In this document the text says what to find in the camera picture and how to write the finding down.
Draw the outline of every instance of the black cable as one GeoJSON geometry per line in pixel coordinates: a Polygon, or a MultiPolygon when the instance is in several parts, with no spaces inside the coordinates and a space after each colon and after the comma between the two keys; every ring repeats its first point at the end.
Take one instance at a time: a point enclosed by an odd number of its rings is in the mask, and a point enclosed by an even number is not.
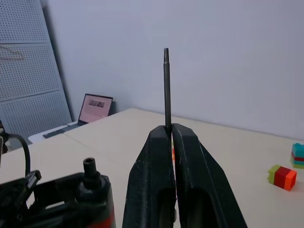
{"type": "Polygon", "coordinates": [[[29,147],[27,145],[27,142],[18,134],[9,134],[9,138],[16,138],[20,141],[25,155],[25,175],[30,173],[30,155],[29,155],[29,147]]]}

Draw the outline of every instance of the metal rod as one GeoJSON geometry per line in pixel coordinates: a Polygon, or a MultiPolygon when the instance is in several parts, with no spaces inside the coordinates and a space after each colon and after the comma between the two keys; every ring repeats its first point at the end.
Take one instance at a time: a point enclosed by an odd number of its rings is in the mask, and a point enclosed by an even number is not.
{"type": "Polygon", "coordinates": [[[169,49],[164,49],[163,54],[163,77],[165,90],[165,127],[167,135],[171,141],[172,125],[171,125],[171,91],[170,91],[170,63],[169,49]]]}

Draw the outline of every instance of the laptop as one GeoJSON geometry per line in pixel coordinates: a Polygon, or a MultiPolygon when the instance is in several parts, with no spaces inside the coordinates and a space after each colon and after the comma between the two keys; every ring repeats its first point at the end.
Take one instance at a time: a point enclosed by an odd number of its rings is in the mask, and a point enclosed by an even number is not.
{"type": "Polygon", "coordinates": [[[43,137],[47,139],[107,117],[109,115],[112,100],[113,98],[108,96],[85,94],[77,123],[54,132],[44,134],[43,137]]]}

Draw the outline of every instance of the table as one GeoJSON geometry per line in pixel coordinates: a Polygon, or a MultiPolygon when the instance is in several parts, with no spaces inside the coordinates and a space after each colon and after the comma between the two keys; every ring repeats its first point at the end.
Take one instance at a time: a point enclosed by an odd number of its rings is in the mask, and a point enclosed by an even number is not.
{"type": "MultiPolygon", "coordinates": [[[[129,175],[126,170],[64,134],[32,144],[29,146],[29,150],[31,170],[39,170],[42,175],[39,183],[83,172],[83,160],[87,157],[94,157],[97,170],[110,179],[116,225],[122,227],[129,175]]],[[[23,177],[24,170],[25,160],[22,149],[3,154],[0,167],[0,183],[23,177]]]]}
{"type": "Polygon", "coordinates": [[[47,131],[44,131],[44,132],[40,132],[40,133],[31,135],[31,136],[28,138],[28,140],[30,140],[32,143],[40,142],[40,141],[42,141],[42,140],[45,140],[45,138],[43,137],[44,134],[47,134],[47,133],[51,133],[51,132],[60,130],[60,129],[62,129],[62,128],[65,128],[65,127],[67,127],[67,126],[70,126],[70,125],[73,125],[73,124],[76,124],[76,123],[77,123],[77,121],[71,122],[71,123],[68,123],[68,124],[65,124],[65,125],[62,125],[62,126],[59,126],[59,127],[55,127],[55,128],[53,128],[53,129],[50,129],[50,130],[47,130],[47,131]]]}
{"type": "MultiPolygon", "coordinates": [[[[65,134],[130,170],[149,132],[164,122],[163,114],[128,109],[65,134]]],[[[304,170],[296,169],[291,192],[267,181],[275,164],[292,169],[291,148],[299,141],[177,117],[172,122],[191,128],[223,168],[248,227],[302,226],[304,170]]]]}

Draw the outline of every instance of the white pegboard panel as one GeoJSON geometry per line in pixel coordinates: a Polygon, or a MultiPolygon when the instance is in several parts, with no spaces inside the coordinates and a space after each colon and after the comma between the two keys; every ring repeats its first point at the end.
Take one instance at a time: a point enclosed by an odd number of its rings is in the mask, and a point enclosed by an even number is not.
{"type": "Polygon", "coordinates": [[[24,139],[71,122],[63,91],[0,102],[0,119],[9,133],[24,139]]]}
{"type": "Polygon", "coordinates": [[[47,44],[0,44],[0,101],[62,89],[47,44]]]}
{"type": "Polygon", "coordinates": [[[48,30],[39,0],[0,0],[0,43],[46,43],[48,30]]]}

